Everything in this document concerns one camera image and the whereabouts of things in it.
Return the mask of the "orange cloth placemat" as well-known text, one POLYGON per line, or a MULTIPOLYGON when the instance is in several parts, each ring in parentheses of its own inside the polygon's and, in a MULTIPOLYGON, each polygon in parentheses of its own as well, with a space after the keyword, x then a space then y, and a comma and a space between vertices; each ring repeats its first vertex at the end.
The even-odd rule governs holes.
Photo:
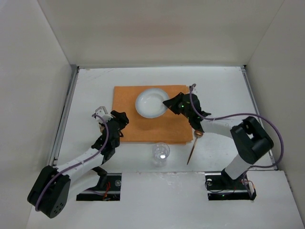
POLYGON ((188 93, 186 85, 116 86, 113 91, 112 110, 125 112, 129 124, 123 129, 123 142, 164 142, 186 144, 193 140, 193 129, 183 115, 167 110, 157 118, 144 118, 136 111, 136 98, 150 88, 164 90, 170 98, 188 93))

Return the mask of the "white round plate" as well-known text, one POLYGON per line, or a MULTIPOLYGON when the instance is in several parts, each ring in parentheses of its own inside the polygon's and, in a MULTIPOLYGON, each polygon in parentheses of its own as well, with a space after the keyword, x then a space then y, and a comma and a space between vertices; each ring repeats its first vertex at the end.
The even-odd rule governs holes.
POLYGON ((157 118, 166 112, 167 107, 163 102, 168 99, 167 92, 161 88, 150 88, 138 95, 135 101, 135 109, 144 118, 157 118))

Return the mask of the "copper spoon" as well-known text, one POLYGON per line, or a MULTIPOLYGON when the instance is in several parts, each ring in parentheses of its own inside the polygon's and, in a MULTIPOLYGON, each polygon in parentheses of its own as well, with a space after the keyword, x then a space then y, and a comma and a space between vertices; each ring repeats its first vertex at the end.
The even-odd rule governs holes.
POLYGON ((194 131, 195 140, 194 140, 192 149, 191 149, 191 151, 190 151, 190 154, 189 154, 189 157, 188 157, 188 160, 187 160, 187 164, 189 164, 189 162, 190 162, 190 160, 191 160, 191 157, 192 157, 192 155, 193 155, 193 152, 194 152, 194 149, 195 149, 195 147, 196 147, 196 144, 197 144, 198 139, 201 138, 202 136, 203 136, 203 132, 198 131, 198 130, 195 130, 195 131, 194 131))

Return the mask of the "clear drinking glass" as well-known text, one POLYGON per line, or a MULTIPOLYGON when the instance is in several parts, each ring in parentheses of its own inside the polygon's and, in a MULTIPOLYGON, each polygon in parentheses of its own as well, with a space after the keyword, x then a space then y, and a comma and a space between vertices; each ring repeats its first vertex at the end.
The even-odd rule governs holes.
POLYGON ((156 167, 163 167, 170 155, 170 148, 166 143, 156 143, 152 149, 153 164, 156 167))

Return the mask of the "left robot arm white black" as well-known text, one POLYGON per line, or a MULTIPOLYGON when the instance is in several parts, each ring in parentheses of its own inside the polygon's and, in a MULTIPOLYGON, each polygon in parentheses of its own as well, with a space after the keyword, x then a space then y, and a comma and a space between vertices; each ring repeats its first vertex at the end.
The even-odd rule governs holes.
POLYGON ((129 119, 125 112, 104 107, 95 111, 93 117, 102 128, 102 133, 94 144, 83 154, 61 166, 45 166, 31 188, 27 201, 48 218, 56 217, 69 199, 92 187, 102 187, 107 172, 101 165, 115 154, 123 137, 122 130, 129 119))

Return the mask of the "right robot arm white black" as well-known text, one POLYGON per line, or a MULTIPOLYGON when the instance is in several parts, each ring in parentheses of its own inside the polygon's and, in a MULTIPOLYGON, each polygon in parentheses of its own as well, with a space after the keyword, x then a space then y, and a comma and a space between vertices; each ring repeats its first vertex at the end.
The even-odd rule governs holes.
POLYGON ((195 131, 222 135, 233 140, 237 156, 221 171, 221 180, 226 185, 241 179, 250 166, 274 147, 272 139, 253 114, 248 114, 243 120, 207 118, 211 114, 201 109, 198 97, 191 93, 179 93, 163 101, 163 104, 174 114, 185 116, 195 131))

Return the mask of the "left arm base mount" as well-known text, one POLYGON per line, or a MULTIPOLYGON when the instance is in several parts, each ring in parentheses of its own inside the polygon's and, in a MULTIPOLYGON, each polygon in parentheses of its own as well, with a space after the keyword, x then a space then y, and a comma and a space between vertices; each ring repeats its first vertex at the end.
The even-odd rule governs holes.
POLYGON ((101 167, 92 171, 99 176, 97 184, 78 194, 76 201, 120 201, 122 173, 108 173, 101 167))

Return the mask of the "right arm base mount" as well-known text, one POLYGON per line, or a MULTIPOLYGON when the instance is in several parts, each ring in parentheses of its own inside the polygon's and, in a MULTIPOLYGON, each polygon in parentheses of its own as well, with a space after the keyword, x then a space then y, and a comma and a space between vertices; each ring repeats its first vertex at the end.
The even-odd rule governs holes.
POLYGON ((236 180, 225 177, 221 172, 205 173, 205 188, 209 201, 250 200, 254 201, 257 192, 254 183, 247 176, 236 180))

